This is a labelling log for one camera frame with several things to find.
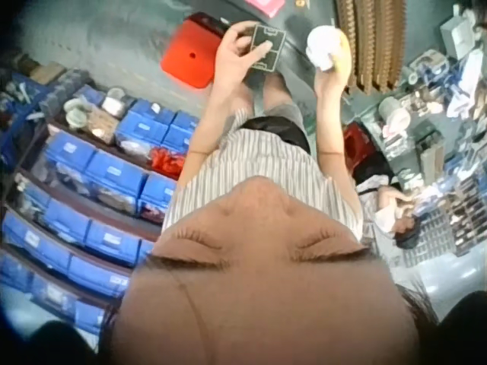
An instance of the nose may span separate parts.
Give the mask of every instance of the nose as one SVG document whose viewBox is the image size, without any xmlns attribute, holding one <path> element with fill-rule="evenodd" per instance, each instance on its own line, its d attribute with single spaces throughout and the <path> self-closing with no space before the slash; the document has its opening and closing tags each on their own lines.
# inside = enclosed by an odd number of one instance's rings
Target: nose
<svg viewBox="0 0 487 365">
<path fill-rule="evenodd" d="M 254 214 L 286 210 L 290 201 L 283 188 L 263 176 L 241 182 L 232 189 L 229 198 L 233 209 L 250 210 Z"/>
</svg>

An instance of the hand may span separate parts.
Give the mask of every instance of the hand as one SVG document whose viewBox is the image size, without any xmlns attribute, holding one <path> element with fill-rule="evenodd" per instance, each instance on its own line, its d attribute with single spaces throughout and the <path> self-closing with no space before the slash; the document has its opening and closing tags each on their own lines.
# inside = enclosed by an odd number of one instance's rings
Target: hand
<svg viewBox="0 0 487 365">
<path fill-rule="evenodd" d="M 251 36 L 240 36 L 246 29 L 253 28 L 256 21 L 236 23 L 227 30 L 216 53 L 215 79 L 212 93 L 228 98 L 242 83 L 249 68 L 264 57 L 272 48 L 272 42 L 266 41 L 252 52 L 245 54 Z"/>
<path fill-rule="evenodd" d="M 340 29 L 337 31 L 340 33 L 340 50 L 335 55 L 331 55 L 333 70 L 317 69 L 314 78 L 314 91 L 318 99 L 329 96 L 341 97 L 352 73 L 352 53 L 349 40 Z"/>
</svg>

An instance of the striped shirt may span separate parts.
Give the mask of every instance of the striped shirt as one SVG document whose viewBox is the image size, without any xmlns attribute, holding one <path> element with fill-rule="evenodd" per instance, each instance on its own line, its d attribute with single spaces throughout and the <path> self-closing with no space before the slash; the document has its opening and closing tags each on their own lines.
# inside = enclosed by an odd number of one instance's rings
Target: striped shirt
<svg viewBox="0 0 487 365">
<path fill-rule="evenodd" d="M 237 113 L 232 125 L 226 128 L 219 149 L 171 201 L 162 230 L 229 193 L 244 180 L 264 176 L 290 196 L 344 224 L 360 240 L 361 213 L 356 214 L 345 202 L 336 184 L 321 173 L 316 161 L 300 147 L 283 142 L 275 134 L 239 129 L 247 119 L 243 110 Z"/>
</svg>

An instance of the shelf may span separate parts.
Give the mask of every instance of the shelf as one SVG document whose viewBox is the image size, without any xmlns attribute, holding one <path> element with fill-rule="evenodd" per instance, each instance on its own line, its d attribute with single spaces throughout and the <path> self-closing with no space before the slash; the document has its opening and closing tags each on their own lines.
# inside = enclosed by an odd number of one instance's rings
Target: shelf
<svg viewBox="0 0 487 365">
<path fill-rule="evenodd" d="M 41 278 L 45 279 L 49 283 L 52 283 L 63 290 L 73 294 L 78 299 L 83 300 L 86 304 L 90 304 L 92 306 L 97 306 L 98 308 L 105 309 L 115 303 L 115 299 L 112 297 L 106 297 L 103 294 L 93 294 L 91 292 L 86 291 L 84 288 L 78 286 L 77 284 L 71 284 L 66 280 L 63 280 L 63 276 L 56 273 L 51 274 L 45 271 L 40 264 L 42 262 L 38 262 L 38 260 L 34 258 L 28 258 L 21 249 L 13 247 L 8 244 L 3 244 L 0 248 L 0 252 L 9 254 L 14 259 L 19 261 L 25 268 L 28 268 L 30 271 L 34 272 L 35 274 L 39 275 Z"/>
<path fill-rule="evenodd" d="M 113 156 L 115 157 L 118 157 L 119 159 L 121 160 L 125 160 L 129 163 L 132 163 L 138 167 L 141 167 L 142 169 L 146 170 L 147 172 L 153 172 L 153 173 L 158 173 L 162 176 L 166 176 L 166 177 L 169 177 L 173 180 L 178 180 L 178 176 L 175 176 L 175 175 L 170 175 L 170 174 L 163 174 L 163 173 L 160 173 L 159 171 L 156 171 L 156 170 L 153 170 L 152 169 L 152 166 L 149 164 L 149 163 L 144 163 L 142 161 L 142 159 L 139 159 L 139 158 L 136 158 L 136 157 L 133 157 L 133 156 L 129 156 L 128 154 L 126 154 L 125 152 L 121 151 L 117 146 L 113 145 L 113 146 L 108 146 L 106 144 L 104 144 L 103 142 L 101 141 L 98 141 L 96 138 L 93 138 L 91 135 L 89 135 L 88 133 L 86 132 L 83 132 L 83 131 L 73 131 L 72 129 L 70 129 L 67 125 L 67 123 L 65 122 L 65 114 L 64 113 L 61 113 L 59 114 L 55 119 L 51 119 L 49 120 L 49 124 L 54 127 L 54 128 L 58 128 L 70 135 L 73 135 L 75 136 L 76 138 L 79 138 L 81 139 L 82 141 L 85 141 L 89 144 L 92 144 L 93 146 L 95 146 L 96 148 L 102 150 L 102 151 L 105 151 L 107 152 L 108 154 L 112 154 Z"/>
<path fill-rule="evenodd" d="M 62 184 L 58 186 L 48 185 L 22 167 L 18 172 L 55 200 L 73 208 L 88 218 L 151 242 L 156 242 L 161 234 L 161 227 L 156 224 L 129 217 L 111 208 L 105 208 L 89 198 L 69 190 Z"/>
<path fill-rule="evenodd" d="M 72 255 L 77 256 L 92 265 L 105 268 L 107 270 L 110 270 L 112 272 L 116 272 L 119 275 L 124 275 L 124 276 L 130 276 L 132 274 L 132 269 L 130 268 L 125 268 L 123 266 L 115 265 L 111 262 L 107 262 L 103 259 L 100 259 L 96 256 L 93 256 L 82 249 L 79 249 L 77 246 L 74 246 L 70 243 L 65 243 L 61 241 L 57 236 L 54 234 L 50 233 L 47 231 L 45 228 L 41 227 L 39 224 L 36 224 L 33 222 L 31 219 L 26 218 L 23 216 L 16 208 L 13 208 L 10 206 L 8 203 L 5 204 L 5 207 L 7 208 L 8 211 L 10 211 L 16 218 L 22 220 L 25 222 L 27 226 L 29 226 L 32 230 L 35 230 L 39 234 L 45 236 L 49 241 L 52 241 L 55 243 L 57 246 L 61 246 L 63 249 L 69 251 Z"/>
</svg>

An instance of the person in background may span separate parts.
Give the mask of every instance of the person in background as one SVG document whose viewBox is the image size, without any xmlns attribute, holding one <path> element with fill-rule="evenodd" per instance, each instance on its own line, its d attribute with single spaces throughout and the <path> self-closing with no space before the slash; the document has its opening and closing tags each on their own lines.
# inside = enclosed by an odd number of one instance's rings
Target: person in background
<svg viewBox="0 0 487 365">
<path fill-rule="evenodd" d="M 357 193 L 364 209 L 364 244 L 385 236 L 401 249 L 418 245 L 421 221 L 412 214 L 413 194 L 391 186 L 388 175 L 372 176 L 357 186 Z"/>
</svg>

